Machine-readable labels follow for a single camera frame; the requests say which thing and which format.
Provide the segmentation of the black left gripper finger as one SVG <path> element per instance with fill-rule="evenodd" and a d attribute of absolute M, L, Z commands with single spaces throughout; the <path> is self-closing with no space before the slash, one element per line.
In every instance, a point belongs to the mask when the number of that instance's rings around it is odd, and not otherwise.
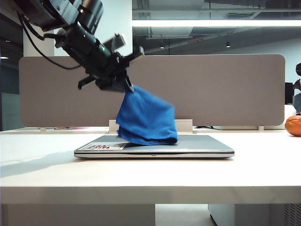
<path fill-rule="evenodd" d="M 128 75 L 127 69 L 123 69 L 121 70 L 121 72 L 119 73 L 119 84 L 121 86 L 121 89 L 126 92 L 135 92 L 135 89 L 132 85 L 132 82 L 130 80 L 130 77 Z"/>
<path fill-rule="evenodd" d="M 119 84 L 119 75 L 108 80 L 98 80 L 98 87 L 99 89 L 106 91 L 124 92 Z"/>

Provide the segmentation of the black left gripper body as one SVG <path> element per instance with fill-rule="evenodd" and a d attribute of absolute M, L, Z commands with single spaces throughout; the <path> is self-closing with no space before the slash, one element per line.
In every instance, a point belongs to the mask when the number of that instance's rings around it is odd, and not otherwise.
<path fill-rule="evenodd" d="M 95 82 L 98 87 L 98 80 L 112 79 L 121 70 L 127 69 L 131 61 L 144 55 L 143 48 L 139 46 L 132 54 L 122 56 L 114 51 L 118 46 L 125 44 L 122 35 L 115 34 L 113 38 L 102 44 L 80 24 L 59 29 L 57 35 L 55 46 L 68 53 L 87 74 L 87 77 L 78 82 L 79 90 L 92 82 Z"/>

